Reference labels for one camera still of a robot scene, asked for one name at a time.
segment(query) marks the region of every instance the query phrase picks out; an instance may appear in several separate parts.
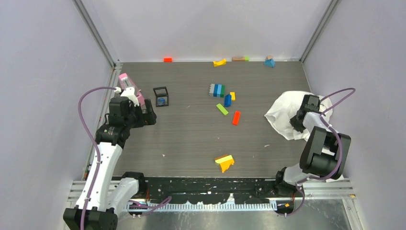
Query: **colorful building block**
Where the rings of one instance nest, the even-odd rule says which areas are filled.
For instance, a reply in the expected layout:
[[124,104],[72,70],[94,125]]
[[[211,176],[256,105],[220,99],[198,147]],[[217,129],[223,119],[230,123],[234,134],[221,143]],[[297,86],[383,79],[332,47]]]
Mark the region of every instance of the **colorful building block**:
[[209,88],[209,95],[213,97],[224,97],[226,86],[220,84],[211,84]]
[[275,61],[274,61],[273,59],[266,60],[266,61],[264,62],[264,65],[273,68],[273,67],[275,67]]
[[231,95],[228,94],[224,97],[224,107],[230,107],[231,106]]
[[172,58],[171,57],[164,57],[164,62],[172,62]]
[[241,115],[240,111],[236,111],[234,113],[234,118],[233,118],[233,123],[232,123],[233,125],[238,126],[238,121],[240,120],[240,115]]
[[233,156],[231,155],[224,155],[221,157],[215,158],[215,163],[220,165],[221,172],[224,173],[231,165],[234,164]]
[[236,93],[235,92],[230,92],[231,95],[231,101],[235,101],[236,100]]
[[221,104],[217,104],[217,108],[224,114],[224,116],[228,114],[228,111]]
[[245,57],[243,56],[233,57],[233,61],[245,61]]
[[226,64],[226,59],[224,58],[223,60],[221,60],[221,61],[214,61],[213,62],[213,65],[214,65],[214,67],[217,67],[217,66],[223,66],[223,65],[225,65]]

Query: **blue block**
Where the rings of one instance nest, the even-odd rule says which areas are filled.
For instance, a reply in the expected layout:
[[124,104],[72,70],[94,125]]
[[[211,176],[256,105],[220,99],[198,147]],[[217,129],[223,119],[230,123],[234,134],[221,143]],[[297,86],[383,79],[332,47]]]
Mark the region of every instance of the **blue block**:
[[213,93],[213,97],[217,97],[217,88],[218,88],[218,85],[216,84],[216,85],[214,85],[214,93]]
[[221,97],[220,95],[221,95],[221,87],[222,87],[222,85],[216,85],[216,86],[218,86],[217,87],[217,97]]
[[230,107],[231,106],[231,95],[227,95],[224,97],[224,107]]
[[273,59],[266,60],[264,62],[264,65],[269,66],[269,67],[275,67],[275,61]]

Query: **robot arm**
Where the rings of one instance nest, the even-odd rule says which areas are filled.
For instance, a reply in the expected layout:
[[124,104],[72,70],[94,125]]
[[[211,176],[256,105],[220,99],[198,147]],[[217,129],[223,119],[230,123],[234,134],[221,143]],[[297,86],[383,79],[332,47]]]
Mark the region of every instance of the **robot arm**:
[[[296,192],[296,184],[310,176],[324,177],[331,173],[338,163],[337,140],[331,130],[321,120],[320,99],[314,95],[305,95],[300,109],[290,123],[296,131],[308,129],[310,137],[303,149],[300,161],[292,167],[285,167],[276,174],[274,191],[280,196]],[[342,159],[337,172],[331,177],[338,179],[344,169],[350,148],[351,138],[338,133],[342,143]]]
[[[85,229],[104,230],[116,229],[118,214],[124,210],[128,200],[138,192],[139,181],[136,178],[124,178],[118,187],[108,195],[110,181],[115,165],[120,157],[125,141],[130,136],[132,128],[154,125],[156,114],[151,101],[145,99],[146,109],[141,109],[133,87],[127,87],[119,97],[114,97],[109,103],[108,120],[96,132],[95,141],[100,151],[100,166],[91,167],[83,192],[76,202],[75,208],[66,208],[64,221],[71,230],[80,227],[80,216],[85,214]],[[93,162],[97,161],[96,153]],[[89,198],[87,192],[94,180]]]

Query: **dark gray floor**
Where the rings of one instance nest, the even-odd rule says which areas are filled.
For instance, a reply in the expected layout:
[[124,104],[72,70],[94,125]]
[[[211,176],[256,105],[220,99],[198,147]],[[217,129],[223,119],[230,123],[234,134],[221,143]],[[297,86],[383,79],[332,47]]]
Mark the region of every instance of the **dark gray floor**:
[[[122,73],[154,102],[152,88],[166,86],[169,106],[154,108],[154,126],[131,130],[114,175],[274,177],[298,163],[305,142],[285,140],[264,114],[284,91],[309,91],[300,62],[274,68],[262,62],[125,63]],[[227,116],[216,108],[224,99],[208,95],[212,83],[236,92]],[[231,124],[235,111],[241,112],[238,126]],[[221,173],[214,158],[224,154],[232,154],[235,164]]]

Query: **navy block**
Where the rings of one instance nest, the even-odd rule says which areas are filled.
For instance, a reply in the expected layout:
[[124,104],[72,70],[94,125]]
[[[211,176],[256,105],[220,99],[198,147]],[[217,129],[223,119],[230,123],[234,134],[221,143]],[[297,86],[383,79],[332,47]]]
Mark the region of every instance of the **navy block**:
[[228,94],[224,98],[224,107],[230,107],[231,106],[231,95]]

